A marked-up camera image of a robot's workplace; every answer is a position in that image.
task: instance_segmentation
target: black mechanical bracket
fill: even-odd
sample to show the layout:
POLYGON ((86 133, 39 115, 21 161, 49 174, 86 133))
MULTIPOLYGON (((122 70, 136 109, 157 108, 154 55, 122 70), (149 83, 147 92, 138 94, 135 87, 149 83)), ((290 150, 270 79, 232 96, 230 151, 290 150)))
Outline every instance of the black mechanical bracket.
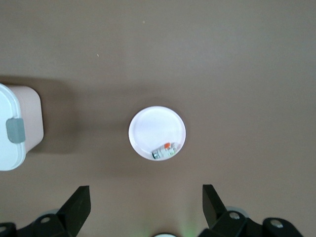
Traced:
POLYGON ((76 237, 90 211, 89 186, 80 186, 56 214, 43 215, 19 230, 14 223, 0 223, 0 237, 76 237))
POLYGON ((267 218, 259 225, 237 211, 227 211, 212 185, 203 185, 203 212, 209 229, 198 237, 303 237, 286 220, 267 218))

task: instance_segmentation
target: light blue lid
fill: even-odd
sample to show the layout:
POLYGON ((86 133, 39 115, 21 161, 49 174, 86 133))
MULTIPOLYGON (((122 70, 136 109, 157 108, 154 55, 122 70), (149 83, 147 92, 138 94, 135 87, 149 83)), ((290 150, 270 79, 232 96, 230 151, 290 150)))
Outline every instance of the light blue lid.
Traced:
POLYGON ((20 103, 0 83, 0 171, 12 170, 25 159, 25 131, 20 103))

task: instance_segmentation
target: metal bolt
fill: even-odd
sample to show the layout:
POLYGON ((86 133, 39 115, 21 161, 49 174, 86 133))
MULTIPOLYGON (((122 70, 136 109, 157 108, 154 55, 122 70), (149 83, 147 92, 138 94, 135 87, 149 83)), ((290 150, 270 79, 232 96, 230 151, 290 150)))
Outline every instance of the metal bolt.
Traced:
POLYGON ((44 217, 43 219, 41 219, 41 223, 46 223, 46 222, 49 222, 50 221, 50 218, 49 217, 44 217))
POLYGON ((6 230, 6 226, 0 226, 0 233, 6 230))
POLYGON ((234 220, 240 219, 240 216, 236 212, 229 213, 229 216, 234 220))
POLYGON ((277 228, 283 228, 283 225, 280 221, 276 220, 276 219, 273 219, 270 221, 271 225, 273 225, 274 227, 277 227, 277 228))

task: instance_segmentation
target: small bottle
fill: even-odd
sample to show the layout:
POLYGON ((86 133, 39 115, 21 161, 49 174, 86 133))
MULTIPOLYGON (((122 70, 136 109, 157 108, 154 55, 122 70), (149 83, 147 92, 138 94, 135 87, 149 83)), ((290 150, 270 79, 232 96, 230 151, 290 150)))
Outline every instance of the small bottle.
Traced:
POLYGON ((172 157, 177 151, 177 146, 175 143, 166 143, 159 147, 158 149, 153 151, 154 159, 160 158, 170 158, 172 157))

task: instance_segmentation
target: gray latch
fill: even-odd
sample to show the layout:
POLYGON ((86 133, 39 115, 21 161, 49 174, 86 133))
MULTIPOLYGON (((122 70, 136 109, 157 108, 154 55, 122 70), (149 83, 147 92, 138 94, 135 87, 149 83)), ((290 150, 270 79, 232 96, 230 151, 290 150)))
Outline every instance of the gray latch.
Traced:
POLYGON ((21 118, 11 118, 6 121, 6 130, 8 138, 12 143, 21 143, 25 141, 24 122, 21 118))

